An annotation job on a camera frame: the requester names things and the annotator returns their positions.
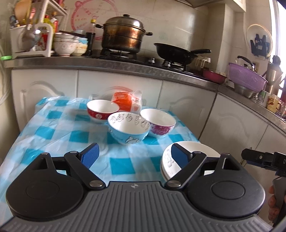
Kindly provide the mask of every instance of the plastic bag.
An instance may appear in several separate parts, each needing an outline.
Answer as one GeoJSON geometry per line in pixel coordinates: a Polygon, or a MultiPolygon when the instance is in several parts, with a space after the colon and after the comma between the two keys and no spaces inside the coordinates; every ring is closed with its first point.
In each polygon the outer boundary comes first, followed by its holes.
{"type": "Polygon", "coordinates": [[[121,111],[139,114],[142,109],[142,92],[115,92],[111,101],[117,103],[121,111]]]}

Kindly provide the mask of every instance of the green lid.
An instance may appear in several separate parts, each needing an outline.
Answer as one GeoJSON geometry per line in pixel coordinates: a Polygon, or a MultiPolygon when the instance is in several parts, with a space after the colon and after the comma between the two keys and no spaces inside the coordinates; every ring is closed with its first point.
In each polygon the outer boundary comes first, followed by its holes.
{"type": "Polygon", "coordinates": [[[0,59],[1,60],[11,60],[12,56],[2,56],[0,59]]]}

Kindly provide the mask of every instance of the pot lid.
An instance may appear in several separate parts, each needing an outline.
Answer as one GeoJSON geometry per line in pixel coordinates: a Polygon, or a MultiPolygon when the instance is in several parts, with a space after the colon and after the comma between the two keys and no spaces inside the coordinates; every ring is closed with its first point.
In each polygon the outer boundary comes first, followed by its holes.
{"type": "Polygon", "coordinates": [[[109,25],[109,24],[120,24],[120,25],[130,25],[132,27],[138,27],[140,29],[144,30],[143,23],[140,22],[137,19],[131,18],[130,15],[123,15],[123,16],[117,16],[108,19],[104,25],[109,25]]]}

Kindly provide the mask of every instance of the table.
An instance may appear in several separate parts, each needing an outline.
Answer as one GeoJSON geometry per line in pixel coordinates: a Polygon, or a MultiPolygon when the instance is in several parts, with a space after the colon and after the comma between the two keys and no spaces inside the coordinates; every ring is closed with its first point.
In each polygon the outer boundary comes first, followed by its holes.
{"type": "Polygon", "coordinates": [[[107,185],[109,181],[161,181],[160,159],[168,145],[197,141],[190,130],[171,112],[177,123],[171,133],[156,139],[122,146],[108,133],[108,125],[91,121],[86,111],[88,99],[43,98],[35,115],[23,129],[0,167],[0,225],[12,217],[5,193],[12,181],[42,152],[52,157],[82,151],[98,143],[100,155],[90,170],[107,185]]]}

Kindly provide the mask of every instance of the gray ribbed plate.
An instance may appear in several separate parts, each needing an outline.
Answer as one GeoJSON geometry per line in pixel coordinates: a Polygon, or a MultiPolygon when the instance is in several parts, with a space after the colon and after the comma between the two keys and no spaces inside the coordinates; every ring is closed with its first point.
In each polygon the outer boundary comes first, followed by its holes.
{"type": "Polygon", "coordinates": [[[48,222],[13,218],[7,232],[267,232],[271,226],[258,216],[220,221],[197,212],[181,192],[164,189],[159,182],[110,182],[91,191],[69,215],[48,222]]]}

